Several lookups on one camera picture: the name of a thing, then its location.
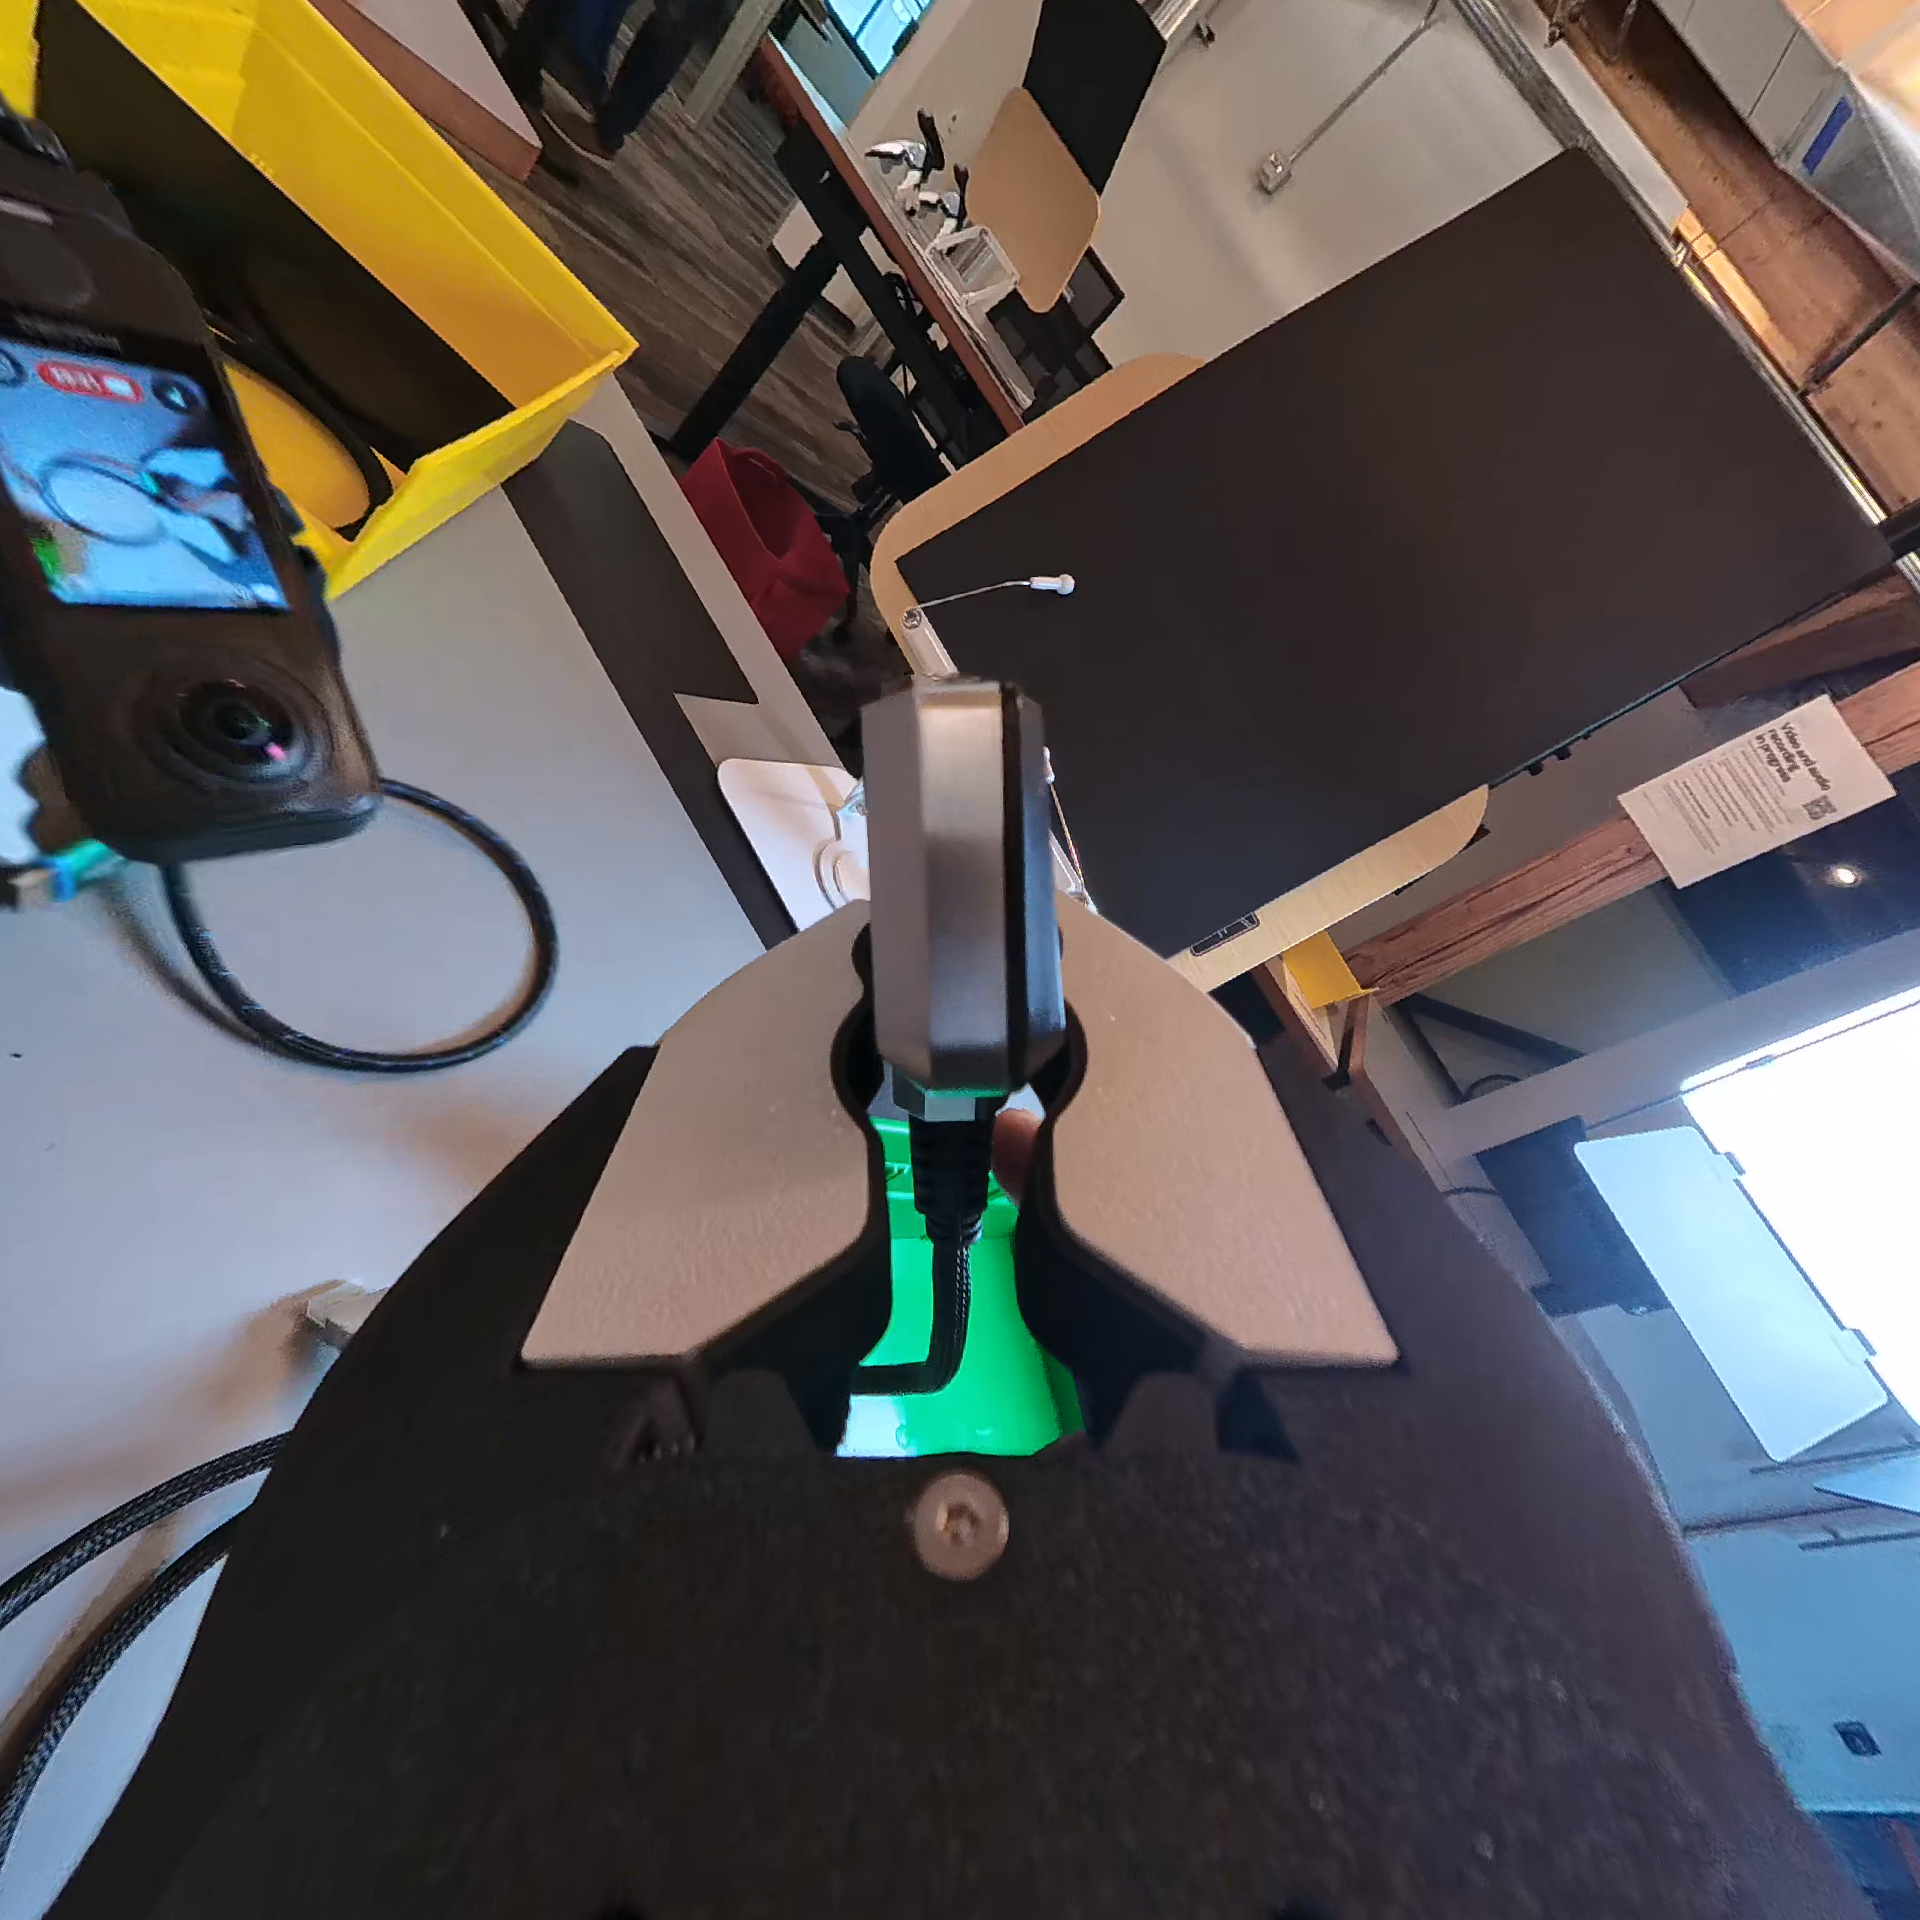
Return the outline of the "black office chair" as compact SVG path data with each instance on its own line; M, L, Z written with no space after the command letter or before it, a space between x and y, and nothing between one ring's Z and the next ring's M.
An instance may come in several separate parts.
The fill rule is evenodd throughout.
M857 516L878 523L886 507L944 486L944 462L924 439L916 405L870 359L845 359L834 372L847 401L847 432L866 451L866 475L852 486Z

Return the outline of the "white laptop stand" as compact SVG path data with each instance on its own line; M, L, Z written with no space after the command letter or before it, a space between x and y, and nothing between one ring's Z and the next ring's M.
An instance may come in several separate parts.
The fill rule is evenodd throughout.
M1074 571L1006 576L988 585L940 592L933 606L904 611L904 643L916 674L954 680L954 663L933 611L988 598L988 592L1049 592L1074 598ZM834 912L870 898L870 821L866 784L834 763L790 757L725 757L719 800L775 883L793 931L828 922Z

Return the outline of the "clear plastic container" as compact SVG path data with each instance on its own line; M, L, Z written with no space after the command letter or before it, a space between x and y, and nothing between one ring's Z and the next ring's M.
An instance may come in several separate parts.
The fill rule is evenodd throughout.
M924 267L964 311L997 311L1019 290L1019 263L1000 251L997 229L964 224L924 246Z

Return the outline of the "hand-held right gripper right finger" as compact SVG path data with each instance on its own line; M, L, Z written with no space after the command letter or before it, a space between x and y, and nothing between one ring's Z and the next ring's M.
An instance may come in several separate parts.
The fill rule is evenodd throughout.
M1019 1313L1103 1449L1169 1397L1207 1449L1284 1449L1264 1381L1403 1346L1249 1032L1103 917L1065 917L1065 1065L1019 1189Z

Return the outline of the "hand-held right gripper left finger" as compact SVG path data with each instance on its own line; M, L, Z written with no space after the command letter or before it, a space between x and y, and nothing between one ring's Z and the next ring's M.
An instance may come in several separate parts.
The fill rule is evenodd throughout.
M857 947L828 917L764 950L657 1045L525 1332L525 1364L775 1372L814 1445L894 1324L880 1145L857 1105Z

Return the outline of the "metal wall conduit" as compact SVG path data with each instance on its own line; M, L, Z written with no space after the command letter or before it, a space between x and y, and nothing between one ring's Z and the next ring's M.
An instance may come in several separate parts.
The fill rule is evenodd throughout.
M1294 146L1267 152L1255 170L1264 195L1279 195L1302 154L1436 27L1442 0L1423 11L1423 17L1306 126Z

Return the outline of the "black hub cable silver plug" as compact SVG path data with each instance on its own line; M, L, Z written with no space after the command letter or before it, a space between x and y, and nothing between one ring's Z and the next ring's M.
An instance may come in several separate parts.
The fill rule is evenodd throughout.
M924 1353L922 1354L894 1354L894 1361L864 1361L847 1376L847 1397L880 1397L880 1401L908 1401L908 1397L938 1397L944 1392L961 1364L964 1364L964 1340L971 1340L971 1248L982 1238L982 1225L988 1216L997 1173L988 1173L988 1140L997 1122L971 1114L971 1122L933 1122L933 1114L880 1114L880 1170L886 1170L886 1193L908 1193L916 1206L916 1243L924 1243L924 1281L933 1281L933 1308L924 1308ZM35 1601L59 1592L76 1570L100 1560L110 1547L166 1521L170 1515L258 1477L280 1466L285 1445L295 1430L264 1433L256 1445L240 1445L231 1452L217 1452L195 1471L180 1471L164 1477L155 1487L117 1503L115 1515L86 1521L68 1531L59 1547L35 1555L24 1570L4 1582L4 1621L24 1614ZM231 1550L235 1527L246 1521L246 1510L235 1510L225 1521L217 1521L207 1539L180 1547L166 1569L154 1570L68 1662L59 1686L38 1701L35 1725L18 1733L15 1759L4 1766L4 1804L0 1804L0 1852L15 1844L15 1832L24 1821L24 1806L48 1771L64 1733L86 1716L86 1705L100 1692L110 1672L142 1639L142 1629L180 1601L207 1570L217 1570Z

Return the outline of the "yellow plastic bin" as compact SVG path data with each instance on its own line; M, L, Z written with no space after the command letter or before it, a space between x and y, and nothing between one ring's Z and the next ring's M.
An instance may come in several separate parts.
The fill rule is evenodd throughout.
M509 401L503 420L405 470L365 439L386 480L353 518L330 518L316 480L275 480L304 516L304 543L333 592L368 582L534 467L626 360L633 331L316 5L86 11ZM38 5L4 5L4 107L43 123L35 23Z

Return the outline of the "wooden desk with black legs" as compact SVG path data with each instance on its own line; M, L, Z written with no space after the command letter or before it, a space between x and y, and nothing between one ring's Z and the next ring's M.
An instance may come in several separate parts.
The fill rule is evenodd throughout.
M908 391L933 420L933 439L953 467L1009 439L1032 415L1032 391L1019 380L988 311L964 311L924 267L916 192L894 192L864 154L852 132L824 102L824 92L793 68L779 38L757 55L764 102L784 123L775 152L779 175L808 212L819 241L804 263L769 292L725 372L710 380L716 420L759 388L775 359L793 344L808 306L824 298L834 274L847 274L870 325L894 344Z
M1920 757L1920 668L1905 668L1839 703L1879 775ZM1344 961L1362 996L1387 1005L1428 996L1442 977L1626 900L1668 874L1648 830L1616 813L1572 843L1526 861L1510 874L1472 885L1362 947Z

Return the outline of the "grey wood-edged table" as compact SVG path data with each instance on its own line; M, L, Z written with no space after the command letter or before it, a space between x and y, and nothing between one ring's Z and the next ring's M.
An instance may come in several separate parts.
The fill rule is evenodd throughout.
M455 0L316 5L435 132L531 179L540 132Z

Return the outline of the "red bag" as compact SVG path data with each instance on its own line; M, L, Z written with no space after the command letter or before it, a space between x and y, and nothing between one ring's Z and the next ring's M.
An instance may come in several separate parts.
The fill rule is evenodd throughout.
M683 488L779 663L804 656L852 585L790 470L757 445L710 439Z

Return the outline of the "black divider card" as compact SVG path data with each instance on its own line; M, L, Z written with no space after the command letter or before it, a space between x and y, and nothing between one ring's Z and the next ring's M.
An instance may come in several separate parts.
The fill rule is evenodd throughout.
M432 325L304 217L86 5L38 5L35 99L79 170L177 263L210 331L300 401L417 467L509 415Z

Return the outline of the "green plastic bin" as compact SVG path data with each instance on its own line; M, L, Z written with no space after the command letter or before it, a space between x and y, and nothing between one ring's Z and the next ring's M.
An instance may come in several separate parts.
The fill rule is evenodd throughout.
M908 1364L933 1346L933 1243L913 1201L908 1114L870 1114L894 1211L894 1324L866 1364ZM1069 1372L1044 1354L1014 1293L1019 1206L988 1185L971 1248L971 1339L961 1372L938 1397L852 1397L839 1452L1038 1452L1080 1430Z

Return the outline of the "silver hdmi port hub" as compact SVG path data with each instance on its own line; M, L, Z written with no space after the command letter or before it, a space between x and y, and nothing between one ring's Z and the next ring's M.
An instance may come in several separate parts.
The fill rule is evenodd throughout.
M987 1114L1069 1037L1044 708L913 680L864 708L870 1037L908 1114Z

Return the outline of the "white printed paper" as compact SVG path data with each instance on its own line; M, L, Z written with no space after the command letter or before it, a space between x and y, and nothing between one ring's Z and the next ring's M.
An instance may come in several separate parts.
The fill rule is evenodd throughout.
M1725 874L1895 800L1834 693L1793 703L1624 791L1673 885Z

